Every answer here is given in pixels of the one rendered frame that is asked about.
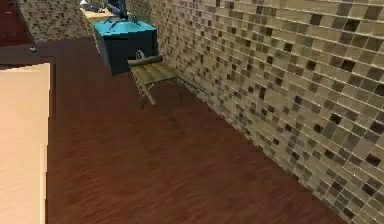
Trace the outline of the olive slatted wooden chair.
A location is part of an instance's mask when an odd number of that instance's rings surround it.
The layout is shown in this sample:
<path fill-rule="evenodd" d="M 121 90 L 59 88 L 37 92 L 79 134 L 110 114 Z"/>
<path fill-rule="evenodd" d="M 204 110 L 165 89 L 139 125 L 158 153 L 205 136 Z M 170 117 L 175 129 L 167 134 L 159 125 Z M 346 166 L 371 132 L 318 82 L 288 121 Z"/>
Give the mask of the olive slatted wooden chair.
<path fill-rule="evenodd" d="M 127 63 L 138 89 L 141 107 L 144 107 L 144 98 L 147 98 L 152 105 L 156 105 L 156 100 L 151 94 L 151 89 L 161 82 L 168 82 L 172 85 L 182 82 L 197 91 L 205 91 L 201 85 L 166 65 L 161 55 L 128 60 Z"/>

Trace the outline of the teal and black cabinet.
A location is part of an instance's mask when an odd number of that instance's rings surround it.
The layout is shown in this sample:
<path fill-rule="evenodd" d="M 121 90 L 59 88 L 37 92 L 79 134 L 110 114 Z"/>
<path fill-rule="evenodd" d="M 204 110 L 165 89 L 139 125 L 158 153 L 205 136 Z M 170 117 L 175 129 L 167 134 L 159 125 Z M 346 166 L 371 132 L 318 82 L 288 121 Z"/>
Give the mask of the teal and black cabinet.
<path fill-rule="evenodd" d="M 127 72 L 128 60 L 158 54 L 157 29 L 141 20 L 92 23 L 97 45 L 106 67 L 113 75 Z"/>

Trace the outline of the black lamp on cabinet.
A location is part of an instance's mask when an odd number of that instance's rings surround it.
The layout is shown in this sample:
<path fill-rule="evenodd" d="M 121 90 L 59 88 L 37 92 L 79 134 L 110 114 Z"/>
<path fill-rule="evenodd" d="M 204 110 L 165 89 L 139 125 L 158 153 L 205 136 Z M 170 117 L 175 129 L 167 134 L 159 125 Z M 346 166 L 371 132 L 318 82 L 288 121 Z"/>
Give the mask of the black lamp on cabinet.
<path fill-rule="evenodd" d="M 132 21 L 134 23 L 139 21 L 136 15 L 128 15 L 128 11 L 126 9 L 126 0 L 106 0 L 104 5 L 110 13 L 119 17 L 120 19 Z"/>

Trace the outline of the tan wooden table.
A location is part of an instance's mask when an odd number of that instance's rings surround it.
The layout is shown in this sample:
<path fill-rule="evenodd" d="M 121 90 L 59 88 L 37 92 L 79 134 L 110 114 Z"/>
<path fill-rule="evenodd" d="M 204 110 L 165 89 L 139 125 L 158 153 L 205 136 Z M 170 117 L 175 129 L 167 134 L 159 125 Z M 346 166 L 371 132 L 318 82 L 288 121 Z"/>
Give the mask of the tan wooden table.
<path fill-rule="evenodd" d="M 83 13 L 85 19 L 88 22 L 97 22 L 97 21 L 107 20 L 108 18 L 114 18 L 114 15 L 109 11 L 96 13 L 96 12 L 86 11 L 83 8 L 81 8 L 80 11 Z"/>

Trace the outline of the pale wooden table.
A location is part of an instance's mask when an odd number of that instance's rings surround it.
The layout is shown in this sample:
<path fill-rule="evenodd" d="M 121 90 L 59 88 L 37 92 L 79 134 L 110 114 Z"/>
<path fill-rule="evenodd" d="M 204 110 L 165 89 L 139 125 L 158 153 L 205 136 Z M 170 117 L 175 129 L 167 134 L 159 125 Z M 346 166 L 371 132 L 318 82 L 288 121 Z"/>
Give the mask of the pale wooden table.
<path fill-rule="evenodd" d="M 50 75 L 0 70 L 0 224 L 45 224 Z"/>

